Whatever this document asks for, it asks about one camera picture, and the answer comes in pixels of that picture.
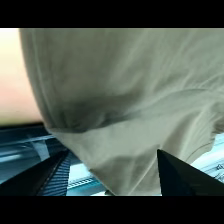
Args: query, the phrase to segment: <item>gray fabric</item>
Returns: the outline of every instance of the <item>gray fabric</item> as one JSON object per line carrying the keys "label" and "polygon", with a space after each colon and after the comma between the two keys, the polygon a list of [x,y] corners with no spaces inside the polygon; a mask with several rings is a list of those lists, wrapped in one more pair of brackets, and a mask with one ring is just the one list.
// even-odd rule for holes
{"label": "gray fabric", "polygon": [[224,124],[223,29],[21,29],[45,125],[115,195],[159,194]]}

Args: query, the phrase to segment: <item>fabric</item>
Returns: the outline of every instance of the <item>fabric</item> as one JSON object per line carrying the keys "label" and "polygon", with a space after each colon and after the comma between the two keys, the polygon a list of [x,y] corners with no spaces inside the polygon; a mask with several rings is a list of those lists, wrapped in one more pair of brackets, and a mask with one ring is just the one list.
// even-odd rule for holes
{"label": "fabric", "polygon": [[21,29],[47,129],[114,195],[160,193],[156,150],[187,163],[224,127],[224,29]]}

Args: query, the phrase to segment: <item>dark object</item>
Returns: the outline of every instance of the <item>dark object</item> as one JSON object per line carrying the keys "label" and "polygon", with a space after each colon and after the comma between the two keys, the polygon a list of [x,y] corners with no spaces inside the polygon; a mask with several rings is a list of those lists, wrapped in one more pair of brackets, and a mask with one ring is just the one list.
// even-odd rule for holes
{"label": "dark object", "polygon": [[0,185],[0,196],[66,196],[68,150],[44,160]]}
{"label": "dark object", "polygon": [[224,196],[224,184],[162,150],[157,151],[162,196]]}

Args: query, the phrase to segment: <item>skin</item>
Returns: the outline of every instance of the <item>skin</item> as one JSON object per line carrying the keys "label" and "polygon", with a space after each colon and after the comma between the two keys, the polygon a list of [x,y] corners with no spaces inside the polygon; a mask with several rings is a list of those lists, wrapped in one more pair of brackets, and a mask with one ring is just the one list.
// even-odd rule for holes
{"label": "skin", "polygon": [[0,28],[0,126],[41,122],[18,28]]}

